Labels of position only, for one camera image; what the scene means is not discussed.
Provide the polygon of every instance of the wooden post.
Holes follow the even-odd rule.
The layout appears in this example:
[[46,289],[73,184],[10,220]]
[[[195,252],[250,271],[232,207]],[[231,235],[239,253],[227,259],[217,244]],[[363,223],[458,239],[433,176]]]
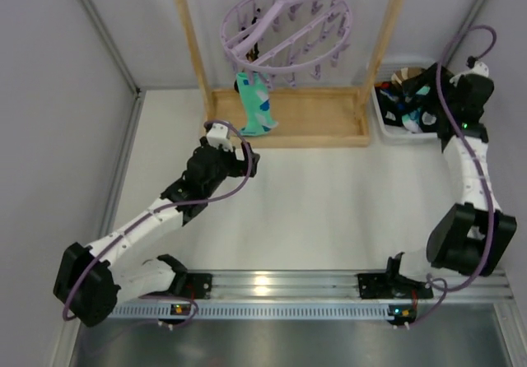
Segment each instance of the wooden post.
[[366,113],[366,104],[370,99],[371,88],[375,84],[375,77],[379,71],[380,64],[385,56],[389,41],[394,32],[395,24],[399,18],[399,13],[403,8],[404,0],[388,0],[385,17],[380,26],[377,42],[371,54],[366,79],[361,87],[358,102],[356,103],[356,117],[362,118]]
[[194,67],[196,77],[198,78],[199,90],[201,90],[203,96],[203,103],[205,105],[207,119],[211,120],[216,115],[216,108],[212,99],[211,88],[207,82],[207,75],[205,73],[205,68],[203,67],[203,60],[201,59],[201,54],[199,53],[198,41],[196,40],[196,33],[194,32],[194,26],[190,16],[189,4],[187,3],[187,0],[174,0],[174,2],[178,8],[181,25],[183,26],[184,33],[187,37],[190,59]]

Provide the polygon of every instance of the hanging sock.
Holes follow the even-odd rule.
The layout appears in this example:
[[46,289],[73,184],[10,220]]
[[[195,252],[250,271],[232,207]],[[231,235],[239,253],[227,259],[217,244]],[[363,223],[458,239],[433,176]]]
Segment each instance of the hanging sock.
[[247,115],[247,124],[240,130],[244,137],[265,135],[278,125],[271,118],[268,88],[258,74],[253,74],[252,79],[251,84],[246,73],[236,75],[241,103]]

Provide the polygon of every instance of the drying rack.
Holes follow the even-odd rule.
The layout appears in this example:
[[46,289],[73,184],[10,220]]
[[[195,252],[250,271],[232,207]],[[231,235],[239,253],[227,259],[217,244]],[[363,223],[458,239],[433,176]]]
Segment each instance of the drying rack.
[[[187,0],[174,0],[203,97],[206,120],[220,118],[241,128],[245,111],[233,89],[212,89],[199,51]],[[270,94],[280,126],[264,137],[249,138],[256,148],[368,146],[366,104],[394,32],[404,0],[388,0],[362,86],[276,89]]]

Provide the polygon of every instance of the white table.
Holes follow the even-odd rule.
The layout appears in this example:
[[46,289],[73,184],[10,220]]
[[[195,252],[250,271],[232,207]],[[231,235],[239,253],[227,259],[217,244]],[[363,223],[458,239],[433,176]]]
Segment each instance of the white table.
[[[198,91],[147,92],[116,227],[180,177],[202,119]],[[370,124],[367,148],[258,151],[258,174],[244,189],[148,253],[172,254],[189,269],[355,270],[424,248],[454,202],[439,142],[387,146]]]

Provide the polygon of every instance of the cable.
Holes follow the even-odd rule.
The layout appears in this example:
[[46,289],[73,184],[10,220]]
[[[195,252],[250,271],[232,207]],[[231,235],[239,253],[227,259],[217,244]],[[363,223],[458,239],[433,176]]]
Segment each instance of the cable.
[[73,285],[72,289],[69,292],[68,297],[66,298],[66,302],[64,303],[63,308],[63,320],[64,321],[71,321],[75,319],[77,316],[72,315],[68,316],[68,311],[72,305],[72,301],[75,298],[75,295],[77,294],[79,288],[81,287],[81,284],[84,282],[86,277],[88,276],[88,273],[90,270],[113,248],[115,245],[122,239],[124,236],[128,235],[132,230],[136,229],[138,226],[140,226],[146,219],[151,217],[155,213],[159,213],[161,211],[164,211],[165,209],[171,209],[174,207],[182,207],[185,205],[198,205],[198,204],[207,204],[210,202],[218,202],[221,200],[225,200],[226,198],[232,197],[236,193],[238,193],[244,186],[247,184],[250,178],[251,171],[253,170],[253,156],[251,155],[250,145],[247,142],[245,138],[240,134],[240,132],[232,126],[232,124],[228,122],[224,122],[223,120],[211,120],[204,124],[204,126],[211,125],[213,123],[221,124],[227,128],[229,128],[241,141],[241,145],[243,146],[243,149],[246,152],[247,155],[247,173],[245,174],[245,177],[242,179],[240,184],[233,190],[231,190],[229,193],[225,193],[222,196],[219,197],[213,197],[203,200],[193,200],[193,201],[182,201],[182,202],[172,202],[170,204],[165,204],[161,207],[156,208],[153,212],[149,212],[145,214],[144,216],[141,216],[139,219],[134,221],[129,227],[127,227],[122,234],[119,234],[117,237],[114,238],[112,242],[110,242],[91,262],[86,266],[82,274],[78,277],[77,281]]
[[[443,67],[443,62],[445,61],[446,56],[449,53],[450,49],[452,48],[454,44],[459,43],[469,32],[476,31],[476,30],[489,31],[492,34],[492,42],[488,46],[488,48],[483,53],[481,53],[479,56],[477,56],[475,59],[479,60],[483,58],[485,55],[487,55],[492,50],[492,48],[494,47],[494,44],[496,44],[497,33],[496,33],[496,30],[494,30],[491,26],[485,26],[485,25],[472,26],[468,28],[465,32],[457,34],[445,46],[445,49],[443,50],[443,54],[441,55],[440,60],[437,62],[436,87],[437,87],[437,95],[439,96],[439,101],[441,102],[441,107],[445,111],[446,117],[448,118],[450,125],[454,129],[455,135],[463,143],[464,148],[470,154],[470,158],[472,159],[476,167],[476,170],[478,171],[478,176],[481,181],[481,185],[483,187],[483,194],[487,202],[487,211],[488,211],[487,239],[485,240],[485,247],[483,249],[483,255],[481,257],[481,260],[479,261],[478,266],[476,267],[472,275],[469,276],[469,278],[467,278],[467,280],[464,281],[462,284],[454,286],[454,287],[448,287],[448,284],[444,278],[434,278],[431,273],[427,274],[427,284],[433,289],[442,291],[443,294],[441,295],[439,300],[428,311],[426,311],[423,315],[417,317],[417,319],[413,323],[410,323],[407,326],[407,328],[414,327],[416,324],[419,324],[425,318],[429,317],[437,308],[439,308],[439,306],[443,303],[443,301],[445,301],[445,298],[448,295],[448,293],[463,290],[469,287],[472,284],[472,282],[475,281],[475,279],[479,276],[479,274],[481,274],[481,272],[485,268],[485,265],[487,264],[488,256],[491,252],[492,238],[494,235],[494,204],[492,202],[491,190],[488,187],[487,179],[485,177],[485,173],[483,171],[481,162],[479,161],[479,158],[476,156],[474,149],[470,146],[469,142],[467,141],[467,138],[465,138],[463,132],[461,131],[461,128],[459,128],[457,122],[455,122],[454,115],[452,114],[452,112],[450,112],[448,104],[446,103],[445,95],[443,94],[443,89],[441,87],[441,69]],[[436,285],[434,283],[436,281],[442,282],[443,287]]]
[[[199,311],[199,306],[194,300],[185,299],[184,297],[172,297],[172,296],[166,296],[166,297],[165,296],[161,296],[161,297],[159,297],[159,296],[152,296],[152,297],[149,297],[149,296],[143,296],[143,297],[140,297],[140,299],[175,300],[175,301],[184,301],[186,303],[191,304],[192,305],[192,313],[182,323],[173,325],[172,328],[183,328],[183,327],[189,325],[192,322],[192,320],[194,319],[194,317],[196,316],[196,314],[198,313],[198,311]],[[99,348],[97,348],[95,350],[90,349],[90,347],[88,346],[88,340],[86,338],[86,334],[82,334],[82,341],[81,341],[82,350],[89,357],[98,356],[102,352],[104,352],[108,348],[108,346],[110,344],[113,344],[116,340],[121,338],[124,334],[127,334],[127,333],[131,332],[135,328],[139,328],[141,326],[147,326],[147,325],[150,325],[150,324],[152,324],[152,325],[155,324],[157,326],[162,326],[162,323],[160,324],[160,322],[161,321],[159,321],[159,320],[140,320],[138,322],[132,323],[132,324],[128,325],[127,327],[125,327],[120,332],[118,332],[117,334],[115,334],[108,341],[105,341],[105,344],[103,346],[100,346]]]

